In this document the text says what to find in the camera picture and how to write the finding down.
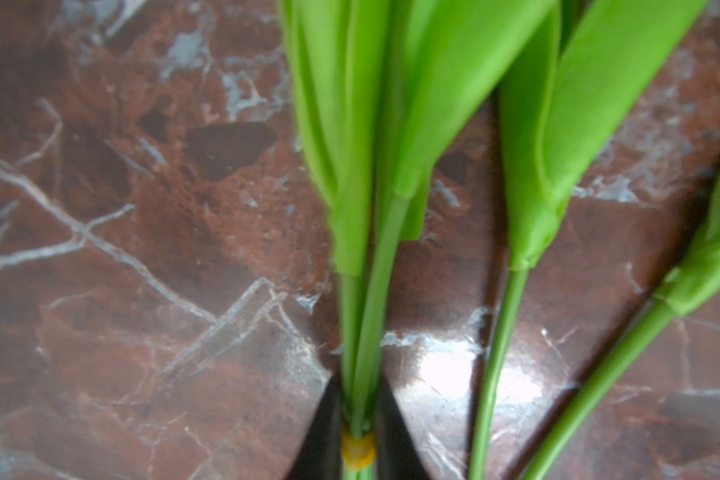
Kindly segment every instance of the brown marble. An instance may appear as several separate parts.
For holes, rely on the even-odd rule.
[[[324,210],[269,0],[0,2],[0,480],[278,479],[336,369]],[[713,0],[576,188],[530,276],[486,478],[516,478],[681,255],[720,168]],[[384,368],[463,478],[505,218],[487,102],[401,246]],[[720,294],[549,476],[720,480]]]

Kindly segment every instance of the plant stem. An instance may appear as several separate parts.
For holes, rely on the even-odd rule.
[[[373,464],[360,472],[350,472],[344,468],[344,480],[373,480]]]
[[[352,395],[352,383],[355,379],[355,361],[357,360],[358,337],[360,334],[360,312],[363,302],[362,278],[354,275],[340,275],[338,294],[338,321],[342,333],[342,391],[344,402]]]
[[[528,270],[511,270],[509,272],[509,281],[504,292],[504,300],[501,303],[501,311],[496,322],[493,340],[490,343],[488,364],[485,367],[483,387],[480,391],[478,418],[474,425],[474,438],[472,440],[469,480],[481,480],[483,477],[490,435],[490,422],[494,416],[501,367],[504,365],[504,358],[507,355],[514,320],[518,316],[520,299],[523,297],[523,288],[525,288],[527,279]]]
[[[358,480],[373,480],[373,465],[362,470],[358,475]]]
[[[563,415],[557,420],[528,465],[524,480],[541,480],[547,475],[555,459],[563,451],[565,444],[574,436],[587,416],[608,393],[622,373],[675,316],[675,312],[666,303],[654,300],[653,306],[646,312],[643,319],[627,332],[598,365],[565,409]]]
[[[378,237],[373,257],[371,278],[365,296],[360,325],[355,381],[352,385],[349,431],[355,438],[363,435],[363,424],[368,404],[378,384],[379,359],[382,354],[381,339],[384,314],[387,306],[389,279],[392,276],[394,255],[398,250],[400,231],[408,212],[410,199],[393,195],[384,216],[382,232]]]

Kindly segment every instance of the white marble vein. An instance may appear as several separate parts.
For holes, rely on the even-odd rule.
[[[320,363],[320,359],[318,358],[318,348],[296,328],[293,320],[291,320],[291,317],[288,316],[285,307],[283,307],[282,300],[278,302],[277,309],[280,314],[280,318],[282,319],[282,323],[284,324],[284,327],[282,327],[283,331],[296,344],[297,350],[302,354],[302,361],[312,367],[321,380],[324,382],[327,381],[330,377],[330,372],[326,370],[322,363]],[[275,323],[278,326],[280,325],[280,322],[275,321]]]
[[[85,240],[76,236],[59,244],[40,246],[39,248],[21,250],[8,255],[0,255],[0,270],[26,262],[77,252],[78,250],[82,250],[84,246]]]
[[[171,372],[182,366],[184,363],[187,362],[187,360],[192,357],[192,354],[199,351],[211,340],[213,340],[216,334],[218,334],[224,327],[234,322],[237,319],[237,314],[240,313],[240,311],[248,304],[248,302],[250,302],[250,299],[253,298],[256,292],[263,286],[272,287],[274,285],[271,281],[263,277],[254,280],[253,283],[251,283],[250,286],[246,289],[246,291],[243,292],[242,295],[240,295],[240,298],[237,299],[230,306],[230,308],[228,308],[227,311],[224,312],[223,315],[221,315],[221,317],[219,317],[219,320],[211,328],[209,328],[205,333],[200,336],[200,338],[195,340],[190,346],[185,348],[181,354],[179,354],[168,365],[166,365],[166,367],[163,369],[163,375],[170,374]]]
[[[39,149],[28,155],[25,155],[16,162],[16,168],[21,168],[26,164],[30,164],[35,160],[41,159],[43,156],[45,156],[45,153],[51,147],[59,147],[59,140],[61,136],[61,131],[64,129],[64,122],[61,120],[61,117],[59,116],[54,106],[48,100],[46,100],[45,98],[41,98],[39,102],[40,106],[42,106],[43,109],[47,111],[54,120],[54,129],[50,132],[50,135],[48,135],[48,138],[45,139]]]
[[[161,294],[166,300],[178,305],[187,312],[192,313],[207,322],[215,323],[217,318],[211,312],[201,308],[194,302],[191,302],[178,293],[174,292],[168,285],[161,282],[150,272],[144,264],[142,264],[134,256],[127,254],[124,250],[110,244],[109,242],[95,236],[90,231],[90,225],[79,222],[69,215],[63,208],[53,202],[37,185],[35,185],[27,177],[23,176],[12,168],[8,163],[0,160],[0,180],[21,188],[24,193],[34,200],[39,206],[42,206],[48,213],[56,217],[58,221],[65,224],[72,230],[73,234],[81,236],[84,240],[91,242],[99,250],[104,252],[110,258],[119,264],[125,264],[137,272],[144,281],[150,285],[157,293]]]
[[[105,143],[105,145],[106,145],[107,147],[111,148],[112,151],[115,152],[115,154],[116,154],[118,157],[120,157],[120,159],[121,159],[122,161],[124,161],[129,167],[133,168],[135,171],[139,172],[140,174],[146,175],[146,176],[149,177],[149,178],[154,178],[154,177],[155,177],[155,176],[152,174],[152,172],[150,172],[150,171],[147,170],[146,168],[144,168],[144,167],[142,167],[141,165],[139,165],[138,163],[136,163],[132,158],[128,157],[128,156],[125,155],[123,152],[121,152],[121,151],[119,151],[118,149],[116,149],[116,148],[115,148],[115,144],[114,144],[113,142],[111,142],[111,141],[109,141],[109,140],[105,140],[104,143]]]
[[[146,5],[149,0],[123,0],[123,9],[120,11],[120,16],[112,26],[106,30],[106,37],[112,38],[115,36],[120,29]]]
[[[682,390],[683,395],[687,396],[698,396],[698,397],[705,397],[705,398],[719,398],[720,399],[720,389],[685,389]]]
[[[440,475],[450,472],[452,478],[464,478],[464,472],[467,470],[464,460],[448,450],[440,439],[430,432],[427,433],[427,438],[419,451],[429,455],[432,463],[437,466]]]
[[[576,198],[595,198],[596,200],[615,201],[621,204],[638,204],[640,201],[630,189],[631,178],[595,177],[591,185],[581,187],[577,185],[571,192]]]
[[[680,349],[680,360],[682,362],[682,382],[686,389],[693,389],[693,381],[691,379],[691,360],[688,357],[688,346],[691,343],[691,338],[686,328],[684,320],[677,320],[675,322],[677,329],[680,332],[680,338],[682,342],[682,348]]]
[[[634,277],[634,264],[632,262],[627,262],[624,265],[624,273],[626,274],[626,281],[629,282],[630,286],[632,287],[632,291],[637,295],[643,295],[643,293],[646,292],[646,288],[639,284],[637,280],[635,280]]]
[[[573,335],[574,332],[576,332],[578,329],[579,329],[579,327],[574,327],[568,333],[566,333],[559,340],[556,340],[556,341],[552,340],[550,338],[550,332],[547,329],[542,328],[540,331],[542,338],[544,338],[544,342],[547,344],[547,346],[549,348],[551,348],[554,351],[557,358],[560,359],[560,363],[562,364],[563,368],[565,369],[566,376],[570,375],[570,365],[568,364],[568,361],[565,359],[565,356],[563,355],[563,353],[557,347],[559,347],[560,345],[563,344],[563,342],[568,340],[568,337]]]
[[[126,204],[119,208],[118,210],[112,212],[111,214],[106,214],[103,216],[100,216],[98,218],[94,218],[90,222],[86,224],[87,231],[92,231],[94,228],[96,228],[99,225],[103,225],[106,222],[111,222],[112,220],[116,220],[120,218],[121,216],[124,216],[125,214],[128,214],[129,212],[134,211],[134,206],[132,204]]]
[[[653,391],[653,389],[649,386],[635,385],[616,385],[614,386],[614,390],[617,392],[623,392],[624,394],[611,400],[611,405],[616,405],[617,403],[624,403],[627,400],[631,400],[632,398],[640,396],[641,393]]]

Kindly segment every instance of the marble countertop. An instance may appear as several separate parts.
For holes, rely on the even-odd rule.
[[[279,480],[337,368],[324,211],[271,0],[0,2],[0,480]],[[494,106],[401,246],[384,370],[463,478],[505,262]],[[514,479],[699,224],[720,168],[713,0],[532,272],[486,478]],[[720,480],[720,293],[672,323],[549,480]]]

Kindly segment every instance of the yellow rubber band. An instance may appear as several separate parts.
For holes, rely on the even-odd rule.
[[[350,472],[360,472],[373,464],[376,459],[376,437],[373,432],[362,438],[354,438],[349,430],[342,430],[342,458]]]

